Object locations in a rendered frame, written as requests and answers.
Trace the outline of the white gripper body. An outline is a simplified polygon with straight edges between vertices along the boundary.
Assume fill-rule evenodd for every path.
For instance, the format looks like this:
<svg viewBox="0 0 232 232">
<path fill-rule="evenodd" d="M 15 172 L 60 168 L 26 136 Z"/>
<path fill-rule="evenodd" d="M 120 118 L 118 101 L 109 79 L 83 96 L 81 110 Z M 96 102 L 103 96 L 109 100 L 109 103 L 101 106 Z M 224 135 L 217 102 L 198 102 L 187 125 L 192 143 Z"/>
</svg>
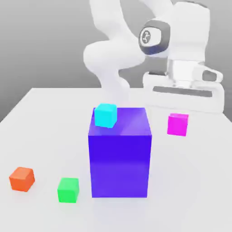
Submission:
<svg viewBox="0 0 232 232">
<path fill-rule="evenodd" d="M 146 72 L 143 75 L 145 102 L 149 106 L 180 109 L 220 114 L 224 111 L 225 92 L 219 82 L 195 81 L 196 91 L 209 91 L 211 97 L 182 95 L 179 93 L 155 92 L 154 87 L 172 87 L 172 80 L 167 76 L 154 75 Z"/>
</svg>

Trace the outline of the small magenta cube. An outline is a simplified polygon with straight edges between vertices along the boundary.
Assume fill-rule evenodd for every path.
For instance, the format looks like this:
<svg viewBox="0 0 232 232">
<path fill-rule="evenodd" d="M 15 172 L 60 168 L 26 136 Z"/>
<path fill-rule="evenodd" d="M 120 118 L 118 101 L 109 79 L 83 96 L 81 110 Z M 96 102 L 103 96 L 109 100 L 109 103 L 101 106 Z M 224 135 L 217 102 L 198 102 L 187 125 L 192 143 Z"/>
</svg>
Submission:
<svg viewBox="0 0 232 232">
<path fill-rule="evenodd" d="M 188 114 L 171 113 L 168 117 L 168 135 L 186 136 L 188 127 Z"/>
</svg>

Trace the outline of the small cyan cube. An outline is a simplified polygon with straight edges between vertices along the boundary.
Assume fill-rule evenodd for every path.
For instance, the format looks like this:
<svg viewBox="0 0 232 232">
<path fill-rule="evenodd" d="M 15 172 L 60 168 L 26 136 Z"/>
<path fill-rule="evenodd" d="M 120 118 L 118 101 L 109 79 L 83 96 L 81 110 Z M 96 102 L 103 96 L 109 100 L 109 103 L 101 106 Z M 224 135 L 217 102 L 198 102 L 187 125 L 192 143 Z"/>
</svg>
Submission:
<svg viewBox="0 0 232 232">
<path fill-rule="evenodd" d="M 113 128 L 117 122 L 117 106 L 101 103 L 94 109 L 95 126 Z"/>
</svg>

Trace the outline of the small green cube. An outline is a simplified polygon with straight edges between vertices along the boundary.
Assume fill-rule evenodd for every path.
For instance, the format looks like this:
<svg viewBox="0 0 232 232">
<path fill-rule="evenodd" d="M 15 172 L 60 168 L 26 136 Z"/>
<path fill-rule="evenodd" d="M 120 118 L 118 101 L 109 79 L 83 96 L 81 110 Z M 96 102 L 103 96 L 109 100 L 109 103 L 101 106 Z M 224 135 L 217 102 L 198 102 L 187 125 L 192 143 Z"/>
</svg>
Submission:
<svg viewBox="0 0 232 232">
<path fill-rule="evenodd" d="M 60 203 L 76 203 L 79 195 L 79 179 L 61 178 L 57 193 Z"/>
</svg>

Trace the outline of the small orange cube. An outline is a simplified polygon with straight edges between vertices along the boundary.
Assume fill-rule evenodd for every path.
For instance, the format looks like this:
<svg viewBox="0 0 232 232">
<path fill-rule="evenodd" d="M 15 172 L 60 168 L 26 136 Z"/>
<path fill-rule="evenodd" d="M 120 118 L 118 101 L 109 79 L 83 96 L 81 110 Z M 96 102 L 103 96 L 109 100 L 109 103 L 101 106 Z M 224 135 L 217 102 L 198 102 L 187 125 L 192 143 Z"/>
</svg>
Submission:
<svg viewBox="0 0 232 232">
<path fill-rule="evenodd" d="M 9 180 L 13 190 L 28 192 L 35 182 L 34 171 L 31 168 L 18 167 L 9 176 Z"/>
</svg>

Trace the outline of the large blue box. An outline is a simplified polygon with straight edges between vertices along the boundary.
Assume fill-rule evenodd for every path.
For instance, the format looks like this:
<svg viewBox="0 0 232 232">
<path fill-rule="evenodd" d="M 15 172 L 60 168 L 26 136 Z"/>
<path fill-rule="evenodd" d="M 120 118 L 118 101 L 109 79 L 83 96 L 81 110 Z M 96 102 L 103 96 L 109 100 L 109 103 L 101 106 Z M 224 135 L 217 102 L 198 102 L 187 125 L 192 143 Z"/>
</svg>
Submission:
<svg viewBox="0 0 232 232">
<path fill-rule="evenodd" d="M 118 108 L 113 128 L 95 126 L 88 147 L 92 197 L 146 198 L 152 133 L 144 108 Z"/>
</svg>

